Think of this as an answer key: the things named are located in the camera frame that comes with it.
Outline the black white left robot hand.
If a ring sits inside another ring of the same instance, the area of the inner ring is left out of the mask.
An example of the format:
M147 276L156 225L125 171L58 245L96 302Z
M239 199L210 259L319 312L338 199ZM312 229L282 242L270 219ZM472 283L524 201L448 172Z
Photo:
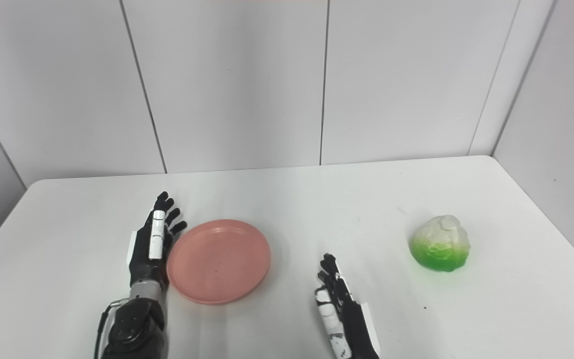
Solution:
M154 280L162 288L169 285L166 270L169 252L174 239L187 228L185 220L174 222L180 215L180 208L166 191L157 196L144 225L136 232L128 264L130 285L146 280Z

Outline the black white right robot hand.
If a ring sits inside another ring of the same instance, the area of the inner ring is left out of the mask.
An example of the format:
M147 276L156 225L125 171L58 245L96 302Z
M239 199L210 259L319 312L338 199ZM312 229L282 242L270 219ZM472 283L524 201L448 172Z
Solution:
M355 300L334 255L324 254L319 264L322 285L314 298L335 358L378 359L380 341L369 305Z

